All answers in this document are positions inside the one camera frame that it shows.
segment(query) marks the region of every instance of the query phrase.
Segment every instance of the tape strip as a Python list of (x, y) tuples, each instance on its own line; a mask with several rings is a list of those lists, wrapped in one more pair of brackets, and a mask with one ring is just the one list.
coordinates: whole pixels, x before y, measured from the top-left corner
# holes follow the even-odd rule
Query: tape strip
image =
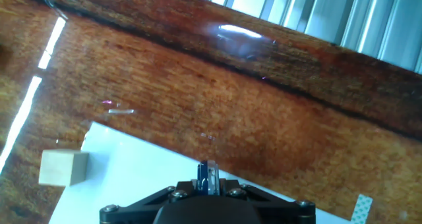
[(369, 210), (371, 209), (373, 199), (360, 194), (357, 198), (355, 210), (351, 216), (351, 224), (365, 224), (368, 218)]

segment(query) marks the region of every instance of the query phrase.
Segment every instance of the small cube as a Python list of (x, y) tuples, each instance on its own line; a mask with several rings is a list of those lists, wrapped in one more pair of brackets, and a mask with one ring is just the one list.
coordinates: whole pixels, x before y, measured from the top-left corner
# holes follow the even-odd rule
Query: small cube
[(70, 186), (85, 180), (88, 152), (75, 150), (44, 150), (39, 184)]

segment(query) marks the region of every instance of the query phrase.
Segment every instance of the wood grain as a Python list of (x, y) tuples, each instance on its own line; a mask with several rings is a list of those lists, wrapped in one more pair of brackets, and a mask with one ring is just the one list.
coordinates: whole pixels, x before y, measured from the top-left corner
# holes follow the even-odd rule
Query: wood grain
[[(422, 138), (422, 76), (405, 69), (205, 0), (52, 1)], [(255, 60), (236, 57), (218, 43), (213, 28), (220, 25), (251, 30), (276, 45), (264, 45)], [(255, 43), (234, 41), (234, 47)]]
[[(364, 194), (375, 200), (368, 223), (422, 222), (420, 142), (71, 13), (42, 70), (58, 16), (30, 0), (0, 0), (0, 9), (0, 145), (32, 77), (42, 78), (0, 175), (2, 222), (48, 222), (62, 190), (37, 185), (42, 150), (78, 149), (91, 121), (215, 159), (225, 171), (346, 219)], [(117, 103), (136, 113), (108, 114)]]

